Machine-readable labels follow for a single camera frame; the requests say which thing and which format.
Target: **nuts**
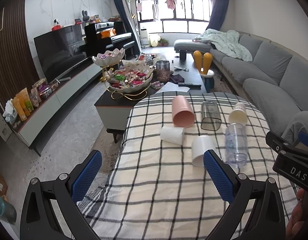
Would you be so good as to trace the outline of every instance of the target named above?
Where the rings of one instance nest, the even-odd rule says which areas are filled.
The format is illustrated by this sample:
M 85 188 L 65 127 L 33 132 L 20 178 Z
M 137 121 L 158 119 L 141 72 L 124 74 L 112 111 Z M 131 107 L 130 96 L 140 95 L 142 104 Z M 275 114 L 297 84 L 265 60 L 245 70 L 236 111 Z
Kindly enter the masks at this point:
M 170 72 L 169 70 L 162 70 L 162 69 L 157 69 L 157 78 L 161 82 L 167 82 L 170 79 Z

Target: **glass jar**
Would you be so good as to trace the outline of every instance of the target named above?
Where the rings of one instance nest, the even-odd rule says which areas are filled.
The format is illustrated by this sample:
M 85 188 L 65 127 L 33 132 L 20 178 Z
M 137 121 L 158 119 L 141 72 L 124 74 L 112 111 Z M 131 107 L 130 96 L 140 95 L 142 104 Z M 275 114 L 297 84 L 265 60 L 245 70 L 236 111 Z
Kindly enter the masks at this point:
M 156 62 L 157 79 L 161 82 L 168 82 L 170 79 L 170 62 L 168 60 L 158 60 Z

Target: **clear plastic cup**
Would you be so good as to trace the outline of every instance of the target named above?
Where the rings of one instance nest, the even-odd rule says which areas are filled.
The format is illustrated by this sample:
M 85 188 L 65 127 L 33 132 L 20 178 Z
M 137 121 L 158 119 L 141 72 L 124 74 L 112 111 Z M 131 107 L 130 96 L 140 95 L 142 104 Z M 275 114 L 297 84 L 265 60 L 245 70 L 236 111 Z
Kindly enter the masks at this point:
M 201 115 L 201 129 L 217 131 L 221 127 L 221 114 L 216 103 L 204 101 L 202 103 Z
M 226 163 L 236 168 L 242 168 L 247 160 L 247 136 L 245 127 L 233 123 L 225 132 Z

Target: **light blue blanket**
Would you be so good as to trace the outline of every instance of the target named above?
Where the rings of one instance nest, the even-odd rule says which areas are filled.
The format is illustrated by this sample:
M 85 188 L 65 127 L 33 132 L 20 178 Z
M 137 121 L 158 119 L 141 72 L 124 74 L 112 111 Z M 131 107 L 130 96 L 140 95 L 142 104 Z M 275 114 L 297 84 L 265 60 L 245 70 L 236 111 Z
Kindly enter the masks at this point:
M 229 57 L 239 58 L 248 62 L 253 60 L 249 50 L 238 43 L 239 33 L 235 30 L 229 30 L 224 33 L 213 29 L 207 29 L 202 34 L 195 37 L 194 40 L 204 43 L 210 42 L 215 45 L 217 50 Z

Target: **table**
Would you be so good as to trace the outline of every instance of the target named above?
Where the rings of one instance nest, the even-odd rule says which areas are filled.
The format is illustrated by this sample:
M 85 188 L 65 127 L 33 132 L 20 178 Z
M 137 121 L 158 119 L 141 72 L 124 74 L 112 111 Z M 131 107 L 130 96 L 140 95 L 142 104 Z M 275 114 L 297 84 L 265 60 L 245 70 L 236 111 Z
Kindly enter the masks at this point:
M 164 54 L 164 58 L 171 62 L 171 69 L 174 69 L 174 66 L 181 66 L 183 68 L 189 69 L 188 72 L 183 70 L 175 71 L 175 73 L 180 74 L 184 78 L 185 82 L 201 84 L 200 89 L 191 88 L 189 90 L 190 93 L 206 93 L 204 83 L 197 68 L 194 66 L 193 59 L 187 59 L 186 61 L 180 62 L 179 58 L 174 57 L 174 54 Z M 153 83 L 155 81 L 157 81 L 156 75 L 153 76 L 151 82 Z M 150 96 L 155 93 L 156 91 L 154 89 L 149 88 L 147 95 Z M 135 106 L 139 101 L 131 101 L 127 98 L 113 100 L 111 98 L 111 93 L 105 91 L 103 95 L 94 104 L 105 128 L 107 129 L 107 132 L 113 134 L 115 143 L 117 142 L 117 134 L 124 133 L 127 124 L 127 117 L 129 116 L 132 107 Z
M 183 146 L 160 140 L 163 125 L 172 126 L 172 99 L 185 95 L 196 121 L 185 129 Z M 200 128 L 201 102 L 218 104 L 222 124 L 218 131 Z M 269 128 L 251 103 L 227 93 L 166 92 L 141 100 L 133 107 L 114 170 L 104 186 L 79 204 L 87 222 L 101 239 L 205 239 L 228 203 L 221 200 L 203 167 L 191 163 L 191 143 L 198 135 L 211 136 L 216 153 L 224 158 L 224 133 L 234 105 L 246 105 L 248 155 L 239 170 L 250 179 L 275 178 L 283 199 L 285 220 L 297 203 L 290 182 L 273 172 L 276 152 L 265 142 Z M 235 232 L 238 236 L 251 212 L 250 201 Z

